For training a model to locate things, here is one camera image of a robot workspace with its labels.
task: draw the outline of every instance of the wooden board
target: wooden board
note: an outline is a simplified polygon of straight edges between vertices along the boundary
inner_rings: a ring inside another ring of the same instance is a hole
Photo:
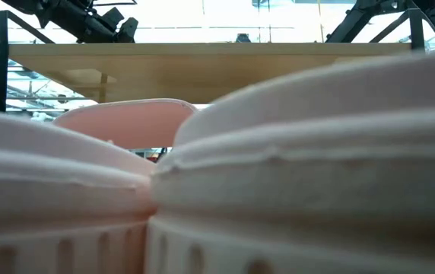
[[[40,44],[10,45],[10,58],[99,102],[207,104],[291,72],[409,50],[407,43]]]

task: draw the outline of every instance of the wooden shelf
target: wooden shelf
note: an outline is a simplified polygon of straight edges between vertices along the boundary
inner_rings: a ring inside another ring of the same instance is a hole
[[[392,55],[408,43],[10,45],[10,58],[99,102],[170,97],[194,104],[291,72]]]

